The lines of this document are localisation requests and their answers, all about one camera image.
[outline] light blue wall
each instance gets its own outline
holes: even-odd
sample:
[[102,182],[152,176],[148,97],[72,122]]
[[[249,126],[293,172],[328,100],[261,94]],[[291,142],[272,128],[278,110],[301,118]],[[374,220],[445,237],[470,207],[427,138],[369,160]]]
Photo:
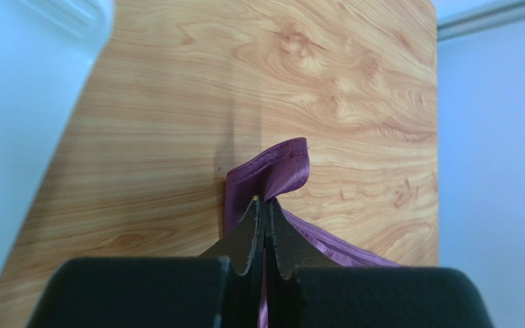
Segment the light blue wall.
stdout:
[[525,327],[525,21],[438,47],[440,265]]
[[496,2],[496,0],[432,0],[438,19],[446,18],[477,7]]

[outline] white plastic object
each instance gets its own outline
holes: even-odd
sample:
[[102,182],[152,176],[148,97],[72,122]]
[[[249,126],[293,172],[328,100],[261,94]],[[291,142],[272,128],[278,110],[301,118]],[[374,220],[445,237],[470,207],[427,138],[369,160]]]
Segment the white plastic object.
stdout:
[[113,13],[112,0],[0,0],[0,272]]

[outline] wooden board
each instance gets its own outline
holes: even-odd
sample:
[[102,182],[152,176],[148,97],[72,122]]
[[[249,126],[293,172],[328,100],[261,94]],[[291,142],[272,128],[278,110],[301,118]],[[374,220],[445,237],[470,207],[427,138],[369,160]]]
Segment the wooden board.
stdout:
[[428,0],[122,0],[0,277],[23,327],[76,256],[194,256],[226,172],[307,137],[283,207],[401,264],[437,262],[436,17]]

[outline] purple ribbon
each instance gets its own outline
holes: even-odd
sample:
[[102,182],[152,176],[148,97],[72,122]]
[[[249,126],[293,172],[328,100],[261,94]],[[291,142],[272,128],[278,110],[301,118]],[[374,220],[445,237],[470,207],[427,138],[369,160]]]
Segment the purple ribbon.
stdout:
[[[309,179],[307,139],[287,140],[270,147],[226,175],[224,234],[240,222],[255,195],[265,201],[301,188]],[[357,248],[311,223],[284,211],[288,222],[321,253],[344,267],[399,267],[374,253]],[[259,327],[267,327],[266,283],[263,272]]]

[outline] wood grain pattern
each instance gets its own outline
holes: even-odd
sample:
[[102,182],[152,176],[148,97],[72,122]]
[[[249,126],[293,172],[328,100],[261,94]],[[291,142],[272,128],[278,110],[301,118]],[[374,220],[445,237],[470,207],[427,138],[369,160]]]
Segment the wood grain pattern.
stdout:
[[307,137],[283,207],[402,264],[437,262],[436,17],[429,0],[121,0],[0,277],[23,327],[76,256],[194,256],[224,177]]

